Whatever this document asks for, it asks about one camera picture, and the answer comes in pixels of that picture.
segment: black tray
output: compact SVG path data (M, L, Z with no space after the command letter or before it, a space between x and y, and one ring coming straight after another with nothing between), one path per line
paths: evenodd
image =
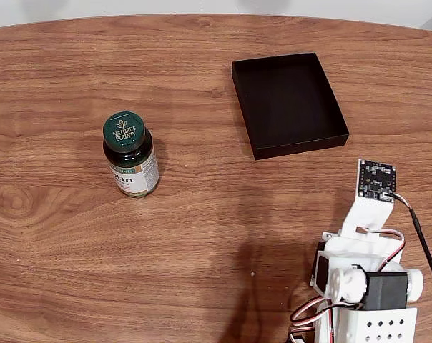
M232 78L255 159L345 145L345 119L316 54L235 61Z

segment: wooden table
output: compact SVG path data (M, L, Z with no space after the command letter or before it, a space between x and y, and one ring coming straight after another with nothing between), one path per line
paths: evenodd
M254 161L231 63L317 52L345 147ZM161 181L117 191L116 111L154 134ZM264 16L131 16L0 29L0 342L277 342L358 157L398 167L432 250L432 32ZM432 278L408 212L405 267Z

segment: white plastic part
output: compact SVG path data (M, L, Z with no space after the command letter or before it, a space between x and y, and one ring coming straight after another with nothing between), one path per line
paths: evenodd
M415 302L423 293L424 276L421 270L418 269L407 269L407 275L407 302Z
M355 232L353 237L349 238L324 232L323 238L324 237L326 238L324 250L327 252L367 254L372 256L376 255L377 257L382 258L388 257L393 251L399 248L399 245L401 244L401 241L398 239L381 237L380 234L373 233L362 234ZM393 261L399 263L401 257L402 251L393 258Z
M360 174L360 163L358 160L358 178ZM355 200L353 205L346 215L342 228L338 232L339 236L354 238L359 235L356 232L358 227L366 229L379 230L383 227L389 215L393 211L394 202L383 202L365 197L360 197L356 183Z
M413 343L417 309L340 310L337 343Z
M326 295L332 303L344 299L345 302L356 304L362 300L366 290L367 282L362 269L336 268L330 274Z

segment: circuit board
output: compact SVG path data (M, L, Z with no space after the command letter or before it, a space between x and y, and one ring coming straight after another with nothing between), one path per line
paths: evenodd
M358 195L360 197L393 202L387 194L396 191L396 168L378 162L359 161Z

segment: nature's bounty logo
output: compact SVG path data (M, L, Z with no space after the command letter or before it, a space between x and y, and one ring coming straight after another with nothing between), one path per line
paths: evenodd
M127 127L127 120L119 120L116 127L120 129L119 131L113 131L113 136L116 141L123 141L124 139L132 138L135 135L137 128L135 126Z
M120 119L119 123L116 124L116 126L123 130L127 126L127 121L123 121L122 119Z

